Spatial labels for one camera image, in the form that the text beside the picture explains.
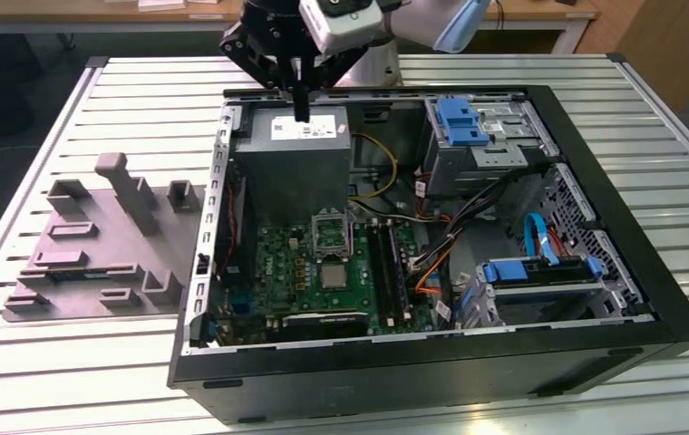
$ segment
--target black cable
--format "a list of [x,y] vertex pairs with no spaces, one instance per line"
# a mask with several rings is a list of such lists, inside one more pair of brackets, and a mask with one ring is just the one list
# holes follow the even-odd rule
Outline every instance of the black cable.
[[359,199],[349,199],[349,202],[355,203],[359,207],[361,207],[364,210],[367,210],[369,213],[372,213],[375,216],[379,216],[380,218],[405,219],[409,222],[417,222],[421,224],[433,224],[435,222],[439,222],[432,219],[419,219],[416,217],[405,216],[401,214],[384,213],[383,211],[377,210],[375,207],[368,206]]
[[527,175],[543,172],[551,167],[551,163],[541,163],[529,168],[512,169],[503,177],[493,181],[463,205],[460,211],[449,221],[444,236],[431,245],[431,248],[420,253],[415,260],[415,264],[420,264],[428,260],[435,254],[441,252],[445,247],[455,244],[457,236],[465,229],[465,225],[476,217],[479,213],[491,208],[501,198],[505,189],[512,181]]
[[503,30],[505,28],[505,12],[503,11],[503,3],[501,0],[495,0],[495,3],[499,5],[499,21],[495,24],[495,30]]
[[449,256],[444,259],[436,270],[439,273],[439,285],[441,287],[441,301],[449,308],[449,330],[455,329],[455,289],[449,277]]

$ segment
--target metal table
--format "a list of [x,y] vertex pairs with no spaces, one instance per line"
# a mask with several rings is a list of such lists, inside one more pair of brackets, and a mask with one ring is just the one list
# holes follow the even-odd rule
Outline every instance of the metal table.
[[[632,68],[601,55],[404,56],[408,84],[549,84],[689,296],[689,132]],[[111,59],[84,71],[0,221],[0,314],[45,226],[55,179],[129,155],[153,186],[207,179],[225,88],[252,87],[224,58]],[[173,316],[8,324],[0,315],[0,432],[396,434],[689,431],[689,353],[575,397],[227,428],[165,387]]]

